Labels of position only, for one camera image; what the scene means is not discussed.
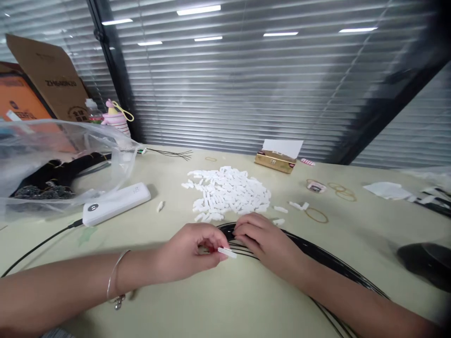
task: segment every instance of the yellow strap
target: yellow strap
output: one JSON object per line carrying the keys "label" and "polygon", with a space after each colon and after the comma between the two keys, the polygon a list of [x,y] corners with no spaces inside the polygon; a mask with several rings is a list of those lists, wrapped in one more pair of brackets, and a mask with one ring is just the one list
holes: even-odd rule
{"label": "yellow strap", "polygon": [[[124,115],[124,117],[125,117],[125,119],[126,119],[127,121],[133,122],[133,121],[135,120],[135,117],[134,117],[131,113],[129,113],[128,111],[122,109],[121,106],[118,105],[116,101],[112,101],[112,103],[113,103],[113,106],[115,106],[117,109],[119,109],[119,110],[122,112],[122,114]],[[130,120],[130,119],[127,117],[127,115],[125,115],[125,114],[130,115],[130,116],[132,117],[132,119]]]}

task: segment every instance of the left hand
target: left hand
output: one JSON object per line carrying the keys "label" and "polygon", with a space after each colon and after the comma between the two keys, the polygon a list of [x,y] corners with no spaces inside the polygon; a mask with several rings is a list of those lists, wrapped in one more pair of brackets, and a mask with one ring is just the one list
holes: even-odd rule
{"label": "left hand", "polygon": [[[199,254],[199,246],[212,248],[210,254]],[[227,259],[218,247],[230,248],[226,236],[207,223],[188,223],[156,252],[158,283],[188,278],[216,267]]]}

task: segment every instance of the white power bank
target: white power bank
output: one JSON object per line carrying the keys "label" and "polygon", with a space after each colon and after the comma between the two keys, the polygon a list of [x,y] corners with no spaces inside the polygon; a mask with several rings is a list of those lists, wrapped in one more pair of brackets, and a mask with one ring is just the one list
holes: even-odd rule
{"label": "white power bank", "polygon": [[149,189],[142,182],[109,194],[107,198],[100,196],[83,206],[83,224],[95,226],[150,199]]}

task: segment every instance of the pile of white plastic pieces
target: pile of white plastic pieces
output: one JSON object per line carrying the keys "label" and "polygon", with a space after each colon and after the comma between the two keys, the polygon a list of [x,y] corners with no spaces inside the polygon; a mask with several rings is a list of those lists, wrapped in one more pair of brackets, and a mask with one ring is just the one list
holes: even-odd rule
{"label": "pile of white plastic pieces", "polygon": [[248,178],[247,171],[230,166],[219,170],[195,170],[188,173],[199,179],[199,183],[188,180],[184,188],[195,188],[203,197],[193,204],[193,212],[200,214],[196,222],[222,221],[224,214],[233,211],[239,215],[251,212],[262,213],[270,205],[271,192],[256,178]]}

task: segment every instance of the beige desk surface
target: beige desk surface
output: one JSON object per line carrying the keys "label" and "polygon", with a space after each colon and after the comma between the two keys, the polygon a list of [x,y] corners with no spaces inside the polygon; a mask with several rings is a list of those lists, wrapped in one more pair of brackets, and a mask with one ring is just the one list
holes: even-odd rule
{"label": "beige desk surface", "polygon": [[[157,147],[161,149],[180,149]],[[413,193],[428,184],[394,171],[317,163],[298,163],[291,175],[253,163],[254,157],[194,150],[189,162],[157,153],[138,155],[130,184],[144,182],[152,200],[95,228],[79,227],[51,241],[25,259],[18,269],[124,248],[145,247],[168,240],[185,223],[194,221],[192,203],[200,193],[184,189],[187,172],[230,165],[247,170],[271,190],[271,205],[289,210],[268,210],[269,218],[284,218],[282,228],[297,234],[347,262],[393,301],[437,320],[447,294],[405,270],[393,256],[393,247],[450,236],[449,219],[404,200],[381,199],[362,186],[379,181],[400,183]],[[206,156],[216,162],[205,160]],[[76,184],[91,186],[95,173]],[[357,201],[337,197],[333,190],[315,194],[305,188],[308,178],[335,182],[351,189]],[[165,201],[157,214],[156,207]],[[287,202],[309,202],[329,222],[318,223]],[[81,210],[53,220],[10,224],[0,230],[0,270],[37,243],[81,218]],[[236,221],[226,214],[221,223]],[[184,281],[137,290],[119,312],[111,304],[86,311],[64,326],[77,337],[336,337],[312,301],[275,277],[252,258],[238,256],[216,269]]]}

